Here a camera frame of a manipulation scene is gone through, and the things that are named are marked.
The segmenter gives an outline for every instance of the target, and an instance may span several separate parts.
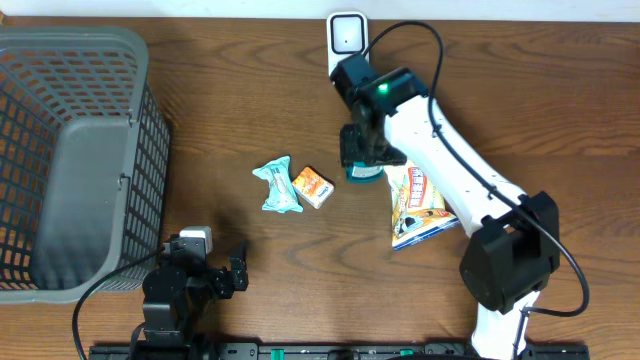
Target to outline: plastic packaging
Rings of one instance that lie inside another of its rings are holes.
[[[316,209],[319,209],[333,193],[333,185],[310,167],[304,168],[293,180],[293,188]]]
[[[442,194],[412,161],[403,166],[385,166],[384,171],[391,186],[394,250],[415,245],[460,224],[455,215],[445,210]]]
[[[269,182],[269,197],[262,205],[262,210],[277,211],[281,214],[289,210],[302,212],[302,206],[298,203],[298,197],[289,178],[290,162],[289,156],[283,156],[253,170],[253,175]]]

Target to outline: small orange box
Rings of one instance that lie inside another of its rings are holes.
[[[333,184],[322,178],[310,167],[304,168],[293,180],[293,188],[298,195],[307,200],[314,208],[319,209],[333,193]]]

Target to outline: wooden table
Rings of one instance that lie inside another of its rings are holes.
[[[213,263],[240,241],[250,287],[203,321],[263,342],[424,342],[471,335],[476,303],[458,273],[461,228],[391,249],[386,181],[351,185],[338,132],[349,112],[327,79],[324,21],[9,18],[9,26],[118,25],[138,32],[149,82],[173,131],[163,235],[211,225]],[[371,35],[390,25],[371,23]],[[437,22],[446,43],[439,101],[498,171],[561,211],[561,239],[591,284],[573,319],[533,315],[534,341],[584,341],[593,359],[637,358],[640,342],[640,24]],[[403,29],[372,62],[430,81],[433,39]],[[264,212],[251,170],[290,154],[336,192],[302,214]],[[538,305],[579,303],[563,261]],[[99,295],[80,315],[85,349],[128,342],[142,293]],[[73,305],[1,306],[0,358],[74,358]]]

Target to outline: black cable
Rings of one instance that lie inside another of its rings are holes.
[[[136,344],[138,343],[138,338],[140,337],[140,333],[144,330],[146,323],[142,323],[138,325],[133,332],[131,333],[131,342],[129,342],[129,359],[135,359],[134,355],[136,352]]]
[[[82,297],[80,298],[80,300],[78,300],[78,303],[76,304],[75,309],[73,310],[73,318],[71,319],[71,331],[73,332],[73,342],[76,344],[76,350],[78,351],[78,355],[80,356],[80,359],[82,360],[87,360],[87,356],[84,354],[84,349],[82,349],[82,343],[80,342],[80,332],[78,331],[78,315],[80,315],[80,308],[82,308],[82,304],[84,304],[84,302],[87,300],[87,298],[89,298],[89,296],[97,289],[99,288],[105,281],[109,280],[110,278],[120,274],[121,272],[131,269],[134,266],[138,266],[140,264],[142,264],[143,262],[154,258],[155,256],[157,256],[158,254],[160,254],[162,251],[164,250],[164,247],[161,247],[159,249],[157,249],[156,251],[152,252],[151,254],[142,257],[134,262],[131,262],[123,267],[117,268],[115,270],[113,270],[112,272],[108,273],[107,275],[103,276],[102,278],[100,278],[100,280],[96,281],[93,285],[91,285],[91,287],[89,287],[89,289],[87,289],[87,291],[84,292],[84,294],[82,294]]]
[[[383,32],[381,32],[378,36],[376,36],[375,39],[373,39],[373,41],[371,42],[371,44],[369,44],[369,46],[367,46],[367,48],[362,52],[362,55],[366,56],[367,53],[369,53],[369,51],[371,51],[371,48],[373,48],[373,46],[383,36],[385,36],[391,30],[397,29],[397,28],[399,28],[401,26],[419,26],[419,27],[425,28],[425,29],[429,30],[433,34],[433,36],[435,37],[436,41],[438,42],[438,47],[439,47],[438,65],[436,66],[436,70],[435,70],[435,73],[433,75],[433,81],[431,82],[431,89],[430,89],[429,100],[428,100],[429,121],[431,123],[431,126],[433,127],[434,133],[438,136],[440,141],[442,141],[442,144],[444,145],[444,147],[449,151],[449,153],[451,153],[451,155],[458,161],[458,163],[460,163],[460,165],[462,165],[462,167],[465,168],[469,172],[469,174],[471,174],[471,176],[473,176],[484,188],[486,188],[489,191],[489,194],[495,196],[500,201],[502,201],[507,206],[509,206],[518,216],[520,216],[520,218],[524,219],[527,223],[529,223],[531,226],[533,226],[536,230],[538,230],[546,238],[551,240],[551,242],[553,242],[553,244],[555,246],[557,246],[558,249],[560,249],[560,252],[567,259],[567,261],[569,262],[569,265],[571,265],[571,268],[576,273],[576,275],[578,277],[578,281],[580,282],[580,286],[582,288],[582,304],[580,304],[580,306],[575,310],[558,311],[558,310],[550,310],[550,309],[543,309],[543,308],[537,308],[537,307],[525,307],[525,308],[522,309],[522,315],[521,315],[521,318],[520,318],[520,324],[518,326],[518,336],[516,337],[516,342],[514,343],[514,350],[513,350],[513,353],[514,353],[514,357],[513,358],[517,359],[517,356],[518,356],[517,355],[518,354],[518,351],[517,351],[518,350],[518,340],[520,339],[520,335],[522,334],[522,329],[524,327],[524,319],[525,319],[525,317],[528,316],[528,314],[530,312],[535,312],[535,313],[545,314],[545,315],[551,315],[551,316],[559,316],[559,317],[573,317],[573,316],[577,316],[577,315],[582,314],[587,309],[587,306],[589,306],[589,296],[590,296],[589,295],[589,284],[587,283],[587,279],[586,279],[584,273],[582,272],[582,269],[580,269],[580,266],[578,265],[576,260],[573,258],[573,256],[569,252],[569,250],[567,250],[567,248],[565,248],[564,245],[562,245],[562,243],[560,243],[560,241],[558,241],[558,239],[556,239],[551,234],[549,234],[549,232],[544,227],[542,227],[542,225],[540,225],[540,223],[538,223],[538,221],[536,221],[527,212],[525,212],[520,207],[518,207],[518,205],[515,204],[513,201],[511,201],[511,199],[509,199],[504,194],[502,194],[500,191],[498,191],[498,189],[497,189],[497,187],[495,185],[492,185],[491,183],[486,181],[484,178],[482,178],[482,176],[480,176],[480,174],[478,174],[471,167],[471,165],[469,165],[455,151],[455,149],[451,146],[451,144],[449,144],[447,139],[442,134],[441,126],[436,123],[435,115],[433,113],[433,99],[435,98],[436,86],[438,84],[438,78],[440,77],[440,68],[442,67],[442,59],[444,57],[444,45],[442,43],[442,38],[440,38],[440,34],[438,34],[436,29],[434,29],[431,25],[429,25],[427,23],[423,23],[421,21],[402,21],[402,22],[399,22],[397,24],[394,24],[394,25],[388,27]]]

